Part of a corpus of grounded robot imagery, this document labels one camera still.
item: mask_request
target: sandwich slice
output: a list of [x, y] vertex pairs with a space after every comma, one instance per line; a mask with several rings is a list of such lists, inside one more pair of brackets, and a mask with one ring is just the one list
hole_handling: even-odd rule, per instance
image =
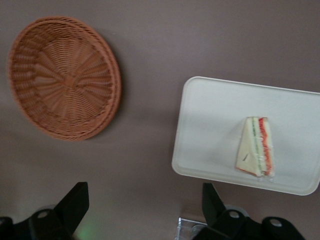
[[267, 117], [252, 116], [245, 120], [235, 167], [257, 177], [275, 175], [273, 144]]

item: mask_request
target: white tray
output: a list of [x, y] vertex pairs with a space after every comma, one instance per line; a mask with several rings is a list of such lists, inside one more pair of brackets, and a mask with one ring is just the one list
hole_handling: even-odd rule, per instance
[[[268, 117], [273, 182], [235, 169], [246, 117]], [[308, 195], [320, 181], [320, 93], [206, 77], [183, 88], [172, 168], [181, 175]]]

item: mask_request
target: screw hole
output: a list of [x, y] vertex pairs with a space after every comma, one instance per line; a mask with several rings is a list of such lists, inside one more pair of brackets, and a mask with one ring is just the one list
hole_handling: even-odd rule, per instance
[[278, 219], [274, 219], [274, 218], [270, 219], [270, 223], [275, 227], [278, 227], [278, 228], [282, 227], [282, 224]]
[[232, 217], [233, 219], [238, 219], [240, 218], [239, 213], [237, 213], [236, 211], [230, 211], [229, 212], [230, 217]]
[[48, 215], [48, 211], [42, 211], [38, 214], [38, 219], [45, 218]]

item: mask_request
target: gray table surface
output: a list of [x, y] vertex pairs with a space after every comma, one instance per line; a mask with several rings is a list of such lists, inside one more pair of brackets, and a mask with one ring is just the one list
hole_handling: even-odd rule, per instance
[[[0, 216], [19, 222], [88, 181], [85, 239], [175, 237], [179, 216], [203, 220], [203, 179], [171, 167], [182, 88], [193, 76], [320, 92], [319, 1], [0, 1]], [[110, 44], [123, 95], [111, 124], [80, 142], [29, 123], [6, 77], [17, 34], [37, 18], [77, 18]], [[227, 204], [279, 216], [319, 238], [320, 191], [307, 196], [214, 183]]]

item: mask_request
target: woven basket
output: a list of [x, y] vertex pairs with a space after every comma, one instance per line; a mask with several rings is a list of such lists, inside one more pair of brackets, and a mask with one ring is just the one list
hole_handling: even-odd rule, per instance
[[27, 26], [11, 48], [8, 75], [28, 119], [57, 139], [96, 135], [119, 105], [121, 79], [111, 49], [70, 17], [44, 17]]

